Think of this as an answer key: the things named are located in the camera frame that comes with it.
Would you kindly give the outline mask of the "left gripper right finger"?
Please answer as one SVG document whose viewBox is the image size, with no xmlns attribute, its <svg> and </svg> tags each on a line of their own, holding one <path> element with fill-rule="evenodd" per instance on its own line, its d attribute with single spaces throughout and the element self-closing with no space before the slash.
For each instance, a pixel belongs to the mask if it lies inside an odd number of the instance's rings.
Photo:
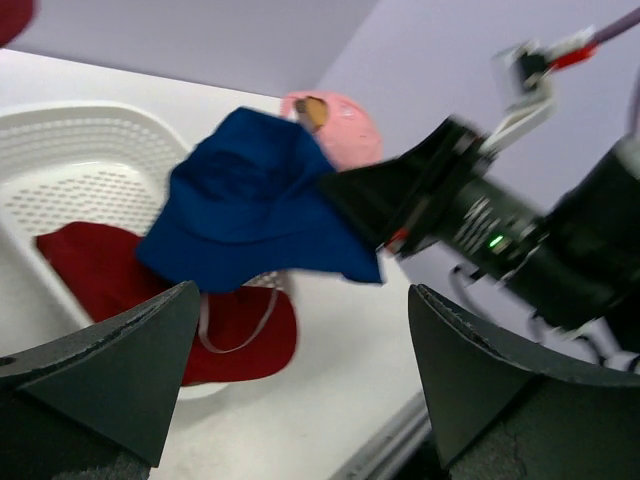
<svg viewBox="0 0 640 480">
<path fill-rule="evenodd" d="M 638 375 L 549 350 L 423 285 L 408 318 L 451 478 L 638 478 Z"/>
</svg>

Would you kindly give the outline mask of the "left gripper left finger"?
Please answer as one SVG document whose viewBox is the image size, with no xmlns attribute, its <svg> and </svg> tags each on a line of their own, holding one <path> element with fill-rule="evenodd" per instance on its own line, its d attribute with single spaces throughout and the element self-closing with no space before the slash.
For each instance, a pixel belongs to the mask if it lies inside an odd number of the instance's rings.
<svg viewBox="0 0 640 480">
<path fill-rule="evenodd" d="M 192 282 L 1 360 L 4 479 L 146 479 L 200 311 Z"/>
</svg>

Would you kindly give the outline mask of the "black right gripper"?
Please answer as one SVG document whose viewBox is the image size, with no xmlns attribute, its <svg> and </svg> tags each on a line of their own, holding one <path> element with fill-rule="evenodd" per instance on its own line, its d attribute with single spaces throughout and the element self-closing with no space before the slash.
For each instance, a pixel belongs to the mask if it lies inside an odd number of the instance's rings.
<svg viewBox="0 0 640 480">
<path fill-rule="evenodd" d="M 396 159 L 326 174 L 318 187 L 371 249 L 402 258 L 440 242 L 496 280 L 547 268 L 541 215 L 487 178 L 483 136 L 450 116 Z"/>
</svg>

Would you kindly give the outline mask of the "pink baseball cap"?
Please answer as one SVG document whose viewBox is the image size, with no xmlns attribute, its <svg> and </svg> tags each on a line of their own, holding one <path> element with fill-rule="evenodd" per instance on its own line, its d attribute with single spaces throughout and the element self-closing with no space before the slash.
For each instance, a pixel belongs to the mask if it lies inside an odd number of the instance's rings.
<svg viewBox="0 0 640 480">
<path fill-rule="evenodd" d="M 310 133 L 336 170 L 350 170 L 383 160 L 382 138 L 375 123 L 360 105 L 342 94 L 291 92 L 281 99 L 280 116 L 299 123 L 294 102 L 307 96 L 320 98 L 328 106 L 326 125 L 316 133 Z"/>
</svg>

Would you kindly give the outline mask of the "blue bucket hat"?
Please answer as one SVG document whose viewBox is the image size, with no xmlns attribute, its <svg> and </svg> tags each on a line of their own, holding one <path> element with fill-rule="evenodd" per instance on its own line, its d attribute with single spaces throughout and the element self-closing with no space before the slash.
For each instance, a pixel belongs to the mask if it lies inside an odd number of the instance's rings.
<svg viewBox="0 0 640 480">
<path fill-rule="evenodd" d="M 136 257 L 167 281 L 192 280 L 209 293 L 291 269 L 380 284 L 375 249 L 318 189 L 332 170 L 302 126 L 240 107 L 173 168 Z"/>
</svg>

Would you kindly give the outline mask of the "dark red bucket hat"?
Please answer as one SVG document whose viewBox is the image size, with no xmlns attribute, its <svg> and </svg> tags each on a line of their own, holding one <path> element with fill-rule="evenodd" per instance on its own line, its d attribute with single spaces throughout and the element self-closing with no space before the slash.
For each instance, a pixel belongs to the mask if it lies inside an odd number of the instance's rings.
<svg viewBox="0 0 640 480">
<path fill-rule="evenodd" d="M 0 47 L 4 48 L 29 26 L 36 11 L 35 0 L 0 0 Z"/>
</svg>

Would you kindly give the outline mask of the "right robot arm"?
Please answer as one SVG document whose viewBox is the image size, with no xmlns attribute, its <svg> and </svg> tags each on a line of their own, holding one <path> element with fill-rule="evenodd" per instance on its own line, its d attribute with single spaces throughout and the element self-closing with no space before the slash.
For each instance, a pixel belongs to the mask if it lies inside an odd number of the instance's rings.
<svg viewBox="0 0 640 480">
<path fill-rule="evenodd" d="M 512 78 L 515 100 L 483 137 L 456 118 L 390 161 L 320 180 L 322 194 L 364 241 L 406 259 L 441 243 L 461 258 L 449 282 L 500 282 L 532 308 L 529 325 L 584 338 L 605 319 L 620 346 L 639 349 L 628 314 L 639 300 L 639 109 L 587 176 L 542 213 L 487 178 L 507 145 L 543 122 L 554 99 L 544 73 Z"/>
</svg>

